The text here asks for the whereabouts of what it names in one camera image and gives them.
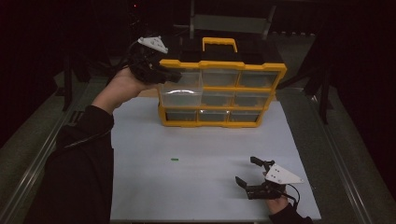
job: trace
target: person's arm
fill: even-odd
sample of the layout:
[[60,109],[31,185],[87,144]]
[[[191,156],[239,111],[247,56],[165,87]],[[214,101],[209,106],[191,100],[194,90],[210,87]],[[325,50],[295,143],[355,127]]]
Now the person's arm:
[[310,217],[301,217],[297,211],[291,206],[288,198],[281,196],[278,199],[265,200],[270,210],[269,218],[274,224],[311,224]]
[[114,167],[112,113],[151,87],[125,68],[87,106],[76,126],[62,127],[24,223],[109,223]]

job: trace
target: storage organizer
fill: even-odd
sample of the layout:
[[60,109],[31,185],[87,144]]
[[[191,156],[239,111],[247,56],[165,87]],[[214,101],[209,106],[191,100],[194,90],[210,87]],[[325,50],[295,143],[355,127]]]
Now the storage organizer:
[[231,38],[167,41],[170,50],[160,64],[177,70],[182,78],[159,86],[163,125],[238,128],[261,124],[276,85],[286,73],[274,47],[262,40]]

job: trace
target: dark floor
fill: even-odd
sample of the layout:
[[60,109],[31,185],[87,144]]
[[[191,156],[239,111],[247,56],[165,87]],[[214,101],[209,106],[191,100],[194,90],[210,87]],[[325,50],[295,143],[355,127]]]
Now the dark floor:
[[[270,35],[293,77],[315,37]],[[62,112],[63,98],[51,96],[0,150],[0,223],[21,223],[39,184],[43,156],[53,147],[62,124],[84,110],[106,80],[74,82],[74,104]],[[306,96],[302,80],[277,92],[317,200],[322,220],[316,223],[396,223],[396,204],[353,122],[331,89],[328,125],[318,104]]]

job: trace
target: yellow handle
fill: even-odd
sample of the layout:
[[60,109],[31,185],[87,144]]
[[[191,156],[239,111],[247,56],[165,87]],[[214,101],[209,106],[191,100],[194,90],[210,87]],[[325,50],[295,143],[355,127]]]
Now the yellow handle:
[[205,51],[205,44],[232,45],[233,51],[238,52],[235,40],[232,38],[204,37],[202,39],[202,51]]

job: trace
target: human hand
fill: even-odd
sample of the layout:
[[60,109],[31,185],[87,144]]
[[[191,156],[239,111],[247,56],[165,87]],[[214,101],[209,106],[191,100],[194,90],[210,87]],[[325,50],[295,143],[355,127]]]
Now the human hand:
[[157,85],[145,85],[137,80],[129,67],[120,70],[108,83],[108,85],[96,96],[92,105],[105,110],[108,114],[120,107],[132,98],[139,95],[141,91],[155,88]]
[[274,215],[282,211],[286,206],[288,206],[289,201],[286,196],[281,195],[280,198],[277,199],[266,199],[265,203],[267,204],[270,213]]

